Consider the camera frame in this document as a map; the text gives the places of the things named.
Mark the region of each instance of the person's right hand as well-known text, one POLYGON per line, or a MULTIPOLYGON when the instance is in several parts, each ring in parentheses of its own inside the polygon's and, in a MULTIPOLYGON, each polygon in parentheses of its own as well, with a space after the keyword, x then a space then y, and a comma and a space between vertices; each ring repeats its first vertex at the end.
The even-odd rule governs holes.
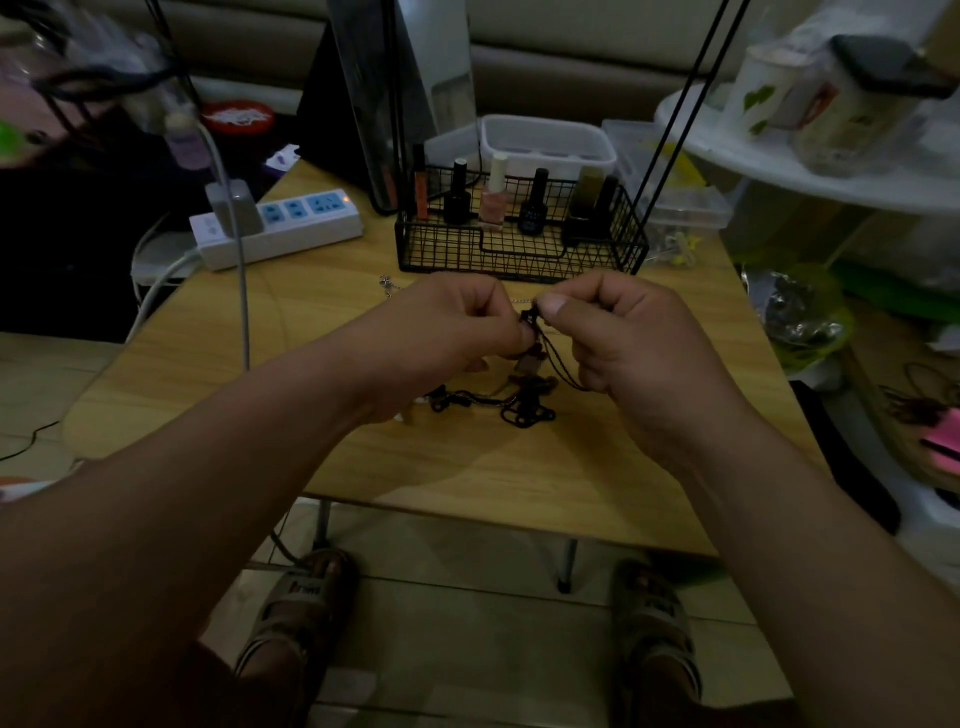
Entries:
POLYGON ((730 447, 759 415, 680 296, 645 280, 593 271, 537 298, 573 339, 580 381, 609 394, 640 449, 677 477, 694 456, 730 447))

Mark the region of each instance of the pink nail polish bottle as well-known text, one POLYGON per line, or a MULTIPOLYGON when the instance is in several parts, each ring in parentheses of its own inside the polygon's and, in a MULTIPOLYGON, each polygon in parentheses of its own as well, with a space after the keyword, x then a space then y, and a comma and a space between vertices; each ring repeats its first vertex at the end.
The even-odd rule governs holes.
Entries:
POLYGON ((503 152, 493 155, 490 178, 480 195, 480 227, 485 230, 502 230, 507 217, 507 161, 503 152))

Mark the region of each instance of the tile floor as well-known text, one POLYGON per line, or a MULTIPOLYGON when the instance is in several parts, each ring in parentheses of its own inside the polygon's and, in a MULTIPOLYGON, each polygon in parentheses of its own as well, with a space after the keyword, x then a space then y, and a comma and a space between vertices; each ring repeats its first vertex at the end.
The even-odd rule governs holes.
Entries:
MULTIPOLYGON (((0 457, 58 419, 120 347, 0 333, 0 457)), ((60 430, 40 433, 0 476, 54 478, 72 456, 60 430)), ((316 503, 281 522, 296 553, 310 548, 316 503)), ((330 538, 364 579, 312 725, 588 726, 607 724, 612 655, 604 608, 619 546, 581 543, 574 591, 560 595, 562 537, 334 505, 330 538)), ((705 701, 726 706, 790 694, 777 661, 729 577, 663 561, 693 623, 705 701)), ((267 542, 254 558, 283 563, 267 542)), ((204 641, 232 661, 275 572, 245 570, 216 608, 204 641)))

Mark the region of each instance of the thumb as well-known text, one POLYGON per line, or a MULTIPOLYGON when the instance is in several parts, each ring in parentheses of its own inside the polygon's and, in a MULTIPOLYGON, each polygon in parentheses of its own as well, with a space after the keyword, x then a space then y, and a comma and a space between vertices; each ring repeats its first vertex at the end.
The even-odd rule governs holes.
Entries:
POLYGON ((579 299, 559 293, 544 293, 537 298, 537 308, 547 324, 596 354, 613 353, 616 343, 623 337, 620 328, 623 322, 613 314, 579 299))
POLYGON ((526 324, 507 316, 485 316, 470 320, 470 347, 475 357, 514 356, 537 343, 526 324))

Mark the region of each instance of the paper cup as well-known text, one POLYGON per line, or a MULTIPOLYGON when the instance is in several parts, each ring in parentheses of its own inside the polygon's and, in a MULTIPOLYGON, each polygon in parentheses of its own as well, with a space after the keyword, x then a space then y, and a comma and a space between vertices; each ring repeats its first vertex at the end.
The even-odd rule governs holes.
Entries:
POLYGON ((746 141, 757 139, 808 65, 806 56, 793 51, 748 48, 717 128, 746 141))

